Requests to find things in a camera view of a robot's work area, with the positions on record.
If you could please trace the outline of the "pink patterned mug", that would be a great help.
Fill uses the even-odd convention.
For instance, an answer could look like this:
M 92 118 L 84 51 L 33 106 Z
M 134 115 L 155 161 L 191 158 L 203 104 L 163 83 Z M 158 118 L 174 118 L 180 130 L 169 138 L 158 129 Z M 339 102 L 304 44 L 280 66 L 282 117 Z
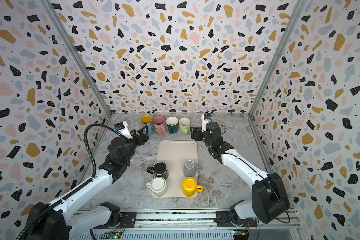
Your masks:
M 156 116 L 153 119 L 155 132 L 158 135 L 164 135 L 167 133 L 166 118 L 164 116 Z

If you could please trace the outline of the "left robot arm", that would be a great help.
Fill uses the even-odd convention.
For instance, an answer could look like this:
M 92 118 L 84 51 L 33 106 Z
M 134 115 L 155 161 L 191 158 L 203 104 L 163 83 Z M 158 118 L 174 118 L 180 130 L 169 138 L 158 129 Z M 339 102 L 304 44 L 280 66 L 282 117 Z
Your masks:
M 50 203 L 34 205 L 26 226 L 17 236 L 18 240 L 71 240 L 86 231 L 92 232 L 98 226 L 126 228 L 127 222 L 123 220 L 120 208 L 109 202 L 77 217 L 74 214 L 124 174 L 136 148 L 149 140 L 149 130 L 143 127 L 138 131 L 129 131 L 127 122 L 118 123 L 113 128 L 102 124 L 98 126 L 117 134 L 108 146 L 109 154 L 104 163 L 97 167 L 93 154 L 89 152 L 92 175 Z

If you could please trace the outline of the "grey mug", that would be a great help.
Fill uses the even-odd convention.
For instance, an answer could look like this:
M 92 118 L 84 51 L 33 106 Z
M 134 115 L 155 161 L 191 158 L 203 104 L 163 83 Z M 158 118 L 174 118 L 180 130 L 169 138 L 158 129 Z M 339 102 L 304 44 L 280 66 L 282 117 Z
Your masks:
M 197 172 L 198 172 L 197 165 L 195 164 L 194 161 L 188 160 L 185 162 L 184 167 L 183 167 L 183 174 L 186 178 L 187 177 L 194 178 L 196 176 Z

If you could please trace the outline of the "black mug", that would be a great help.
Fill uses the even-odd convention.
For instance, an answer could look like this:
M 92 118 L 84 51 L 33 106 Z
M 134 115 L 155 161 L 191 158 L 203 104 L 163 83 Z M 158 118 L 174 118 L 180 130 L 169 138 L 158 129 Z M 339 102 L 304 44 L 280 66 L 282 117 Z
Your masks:
M 169 177 L 168 166 L 164 162 L 156 162 L 152 167 L 147 167 L 147 172 L 155 178 L 161 177 L 165 180 Z

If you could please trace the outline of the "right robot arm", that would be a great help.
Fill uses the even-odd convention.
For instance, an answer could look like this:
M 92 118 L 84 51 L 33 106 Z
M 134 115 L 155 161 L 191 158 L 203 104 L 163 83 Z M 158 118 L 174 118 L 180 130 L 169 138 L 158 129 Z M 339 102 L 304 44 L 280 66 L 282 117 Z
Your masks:
M 230 222 L 241 226 L 256 218 L 264 224 L 276 220 L 290 208 L 290 201 L 280 175 L 269 174 L 246 160 L 229 143 L 223 140 L 221 128 L 216 122 L 191 127 L 191 138 L 202 141 L 209 154 L 221 164 L 232 169 L 251 188 L 250 200 L 242 200 L 230 207 Z

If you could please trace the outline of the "dark green mug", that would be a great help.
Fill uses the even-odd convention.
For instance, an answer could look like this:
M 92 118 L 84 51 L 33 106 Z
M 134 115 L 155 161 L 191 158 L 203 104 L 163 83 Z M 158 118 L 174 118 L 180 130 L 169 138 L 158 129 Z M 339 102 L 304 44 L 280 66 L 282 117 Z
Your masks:
M 166 124 L 169 134 L 176 134 L 179 130 L 179 119 L 177 117 L 168 117 Z

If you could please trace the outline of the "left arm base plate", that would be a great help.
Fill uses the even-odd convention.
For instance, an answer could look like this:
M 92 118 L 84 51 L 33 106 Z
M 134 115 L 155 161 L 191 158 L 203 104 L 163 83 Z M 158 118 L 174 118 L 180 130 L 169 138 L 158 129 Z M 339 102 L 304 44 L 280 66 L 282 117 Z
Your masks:
M 133 229 L 136 218 L 137 212 L 114 212 L 111 214 L 106 226 L 116 229 Z

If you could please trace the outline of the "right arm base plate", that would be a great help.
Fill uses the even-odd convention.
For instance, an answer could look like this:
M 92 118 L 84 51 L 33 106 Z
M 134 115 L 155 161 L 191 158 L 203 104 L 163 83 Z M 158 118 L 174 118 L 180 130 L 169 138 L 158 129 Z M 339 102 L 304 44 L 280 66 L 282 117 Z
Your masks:
M 233 211 L 217 211 L 214 222 L 217 223 L 217 226 L 220 228 L 224 228 L 224 227 L 246 228 L 246 227 L 258 226 L 258 222 L 256 218 L 241 219 Z

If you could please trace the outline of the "light blue yellow-inside mug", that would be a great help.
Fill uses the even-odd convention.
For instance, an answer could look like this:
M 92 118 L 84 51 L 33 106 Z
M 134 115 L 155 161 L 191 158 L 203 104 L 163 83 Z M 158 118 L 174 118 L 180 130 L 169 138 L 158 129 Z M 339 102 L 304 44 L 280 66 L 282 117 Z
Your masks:
M 143 126 L 147 126 L 150 135 L 155 131 L 153 118 L 151 116 L 145 115 L 141 117 L 140 122 Z

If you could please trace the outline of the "light green mug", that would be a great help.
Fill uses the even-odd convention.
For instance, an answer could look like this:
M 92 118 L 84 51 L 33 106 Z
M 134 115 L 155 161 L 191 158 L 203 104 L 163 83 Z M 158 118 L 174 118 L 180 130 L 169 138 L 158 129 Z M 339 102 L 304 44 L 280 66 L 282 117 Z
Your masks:
M 181 131 L 181 133 L 183 133 L 184 135 L 188 135 L 190 134 L 190 127 L 191 127 L 191 121 L 189 118 L 180 118 L 179 119 L 179 129 Z

